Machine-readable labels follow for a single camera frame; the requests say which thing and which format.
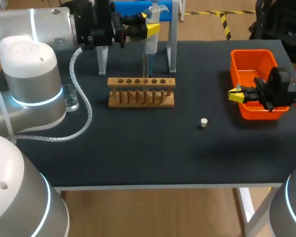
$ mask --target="small white cylinder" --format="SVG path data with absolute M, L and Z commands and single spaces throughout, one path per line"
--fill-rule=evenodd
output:
M 201 119 L 201 126 L 206 127 L 208 120 L 206 118 Z

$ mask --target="white table frame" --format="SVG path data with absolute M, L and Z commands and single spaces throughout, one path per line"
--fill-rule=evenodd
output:
M 178 185 L 120 185 L 120 186 L 82 186 L 56 187 L 56 191 L 90 191 L 90 190 L 134 190 L 134 189 L 220 189 L 236 188 L 240 209 L 244 221 L 245 237 L 255 237 L 268 223 L 268 209 L 281 183 L 265 184 L 178 184 Z M 249 187 L 272 187 L 257 211 L 254 211 Z
M 184 21 L 185 15 L 185 2 L 186 0 L 179 0 L 179 13 L 181 15 L 180 21 Z

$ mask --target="black table surface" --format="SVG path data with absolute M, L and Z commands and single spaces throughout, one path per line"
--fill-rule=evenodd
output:
M 234 49 L 269 49 L 296 76 L 281 42 L 179 42 L 176 75 L 167 73 L 164 47 L 154 76 L 176 78 L 175 108 L 109 109 L 107 78 L 97 75 L 96 53 L 84 52 L 75 72 L 92 104 L 88 130 L 67 142 L 19 140 L 18 147 L 55 187 L 283 182 L 296 167 L 296 108 L 278 121 L 245 121 L 227 100 Z M 110 48 L 108 77 L 140 77 L 143 49 L 141 42 Z M 70 82 L 71 55 L 58 55 L 63 83 Z M 7 90 L 2 73 L 0 90 Z M 60 125 L 32 134 L 61 137 L 81 129 L 87 113 L 79 99 L 79 110 Z M 208 125 L 200 130 L 201 118 Z

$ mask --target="orange tray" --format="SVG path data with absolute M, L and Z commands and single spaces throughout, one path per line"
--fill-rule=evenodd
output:
M 237 87 L 237 84 L 255 87 L 254 78 L 262 78 L 266 82 L 273 67 L 277 67 L 277 63 L 272 52 L 267 49 L 233 50 L 230 69 L 233 87 Z M 275 120 L 290 107 L 278 107 L 269 112 L 259 102 L 248 102 L 239 103 L 239 108 L 244 119 Z

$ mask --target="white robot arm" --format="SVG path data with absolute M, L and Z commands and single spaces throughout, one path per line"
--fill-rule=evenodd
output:
M 56 190 L 0 137 L 0 237 L 67 237 L 69 215 Z

